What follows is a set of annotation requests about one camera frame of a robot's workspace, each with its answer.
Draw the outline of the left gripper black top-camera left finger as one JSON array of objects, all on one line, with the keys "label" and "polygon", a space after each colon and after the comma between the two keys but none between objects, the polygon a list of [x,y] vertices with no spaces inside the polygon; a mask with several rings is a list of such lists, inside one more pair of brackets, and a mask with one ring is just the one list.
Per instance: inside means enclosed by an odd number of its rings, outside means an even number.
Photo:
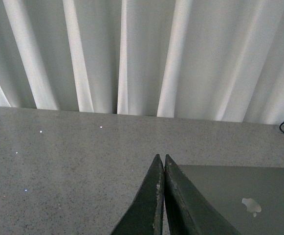
[{"label": "left gripper black top-camera left finger", "polygon": [[126,213],[113,235],[161,235],[163,230],[164,167],[156,155]]}]

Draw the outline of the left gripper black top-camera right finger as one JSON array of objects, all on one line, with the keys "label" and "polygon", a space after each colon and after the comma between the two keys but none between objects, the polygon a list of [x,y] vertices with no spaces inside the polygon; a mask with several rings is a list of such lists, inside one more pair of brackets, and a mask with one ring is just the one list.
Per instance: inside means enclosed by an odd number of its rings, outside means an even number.
[{"label": "left gripper black top-camera right finger", "polygon": [[208,202],[169,155],[166,155],[164,169],[164,198],[170,234],[240,234]]}]

